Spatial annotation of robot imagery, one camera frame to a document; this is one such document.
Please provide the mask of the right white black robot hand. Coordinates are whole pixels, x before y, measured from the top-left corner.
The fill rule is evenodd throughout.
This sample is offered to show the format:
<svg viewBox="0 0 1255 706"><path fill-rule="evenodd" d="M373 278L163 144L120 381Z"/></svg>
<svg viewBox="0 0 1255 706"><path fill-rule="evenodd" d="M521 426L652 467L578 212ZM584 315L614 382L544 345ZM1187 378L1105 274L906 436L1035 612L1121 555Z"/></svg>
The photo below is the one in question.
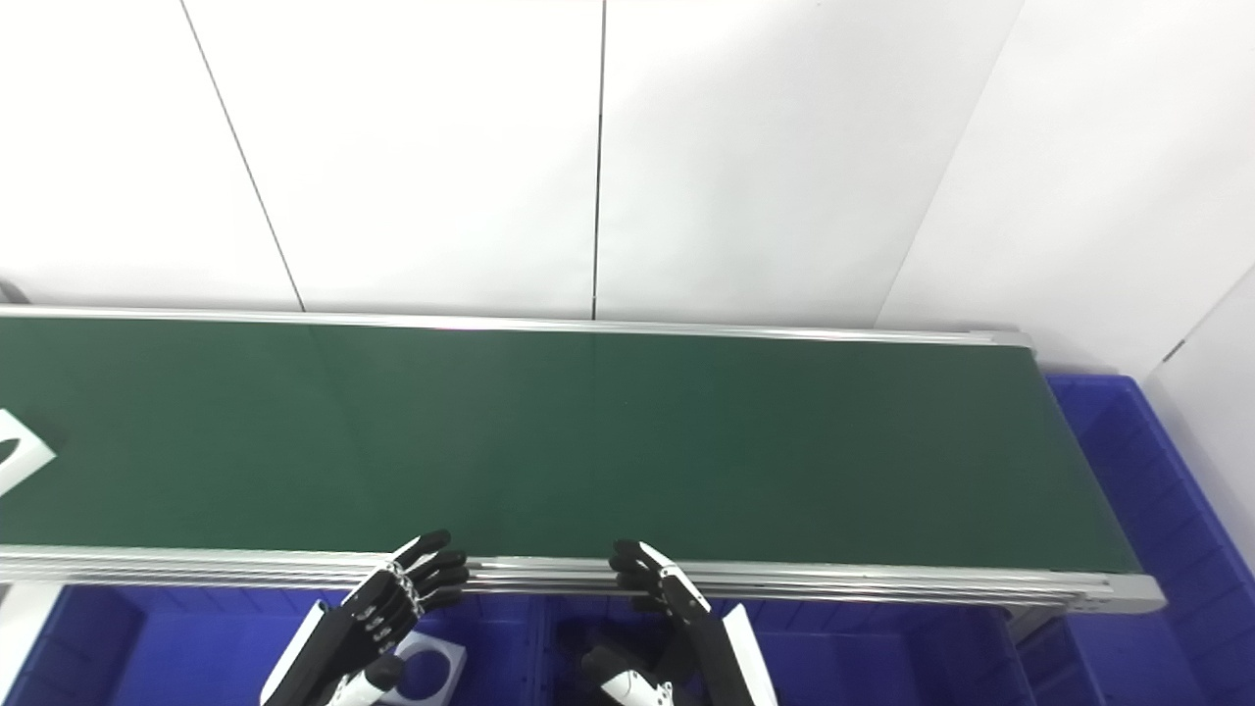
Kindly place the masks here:
<svg viewBox="0 0 1255 706"><path fill-rule="evenodd" d="M663 656L648 663L609 643L579 665L614 705L777 705L771 668L747 608L717 614L686 572L643 540L617 539L609 566L633 591L633 608L661 613L673 633Z"/></svg>

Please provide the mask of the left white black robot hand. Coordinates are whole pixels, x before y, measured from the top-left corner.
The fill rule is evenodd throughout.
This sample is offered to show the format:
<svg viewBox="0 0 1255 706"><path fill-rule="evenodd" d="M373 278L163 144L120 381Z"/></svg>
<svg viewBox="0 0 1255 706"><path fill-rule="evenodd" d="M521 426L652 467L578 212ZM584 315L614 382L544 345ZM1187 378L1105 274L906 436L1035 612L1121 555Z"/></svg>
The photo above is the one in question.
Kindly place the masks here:
<svg viewBox="0 0 1255 706"><path fill-rule="evenodd" d="M336 606L309 609L264 682L261 705L376 705L405 671L398 646L430 611L459 602L471 579L449 530L414 537Z"/></svg>

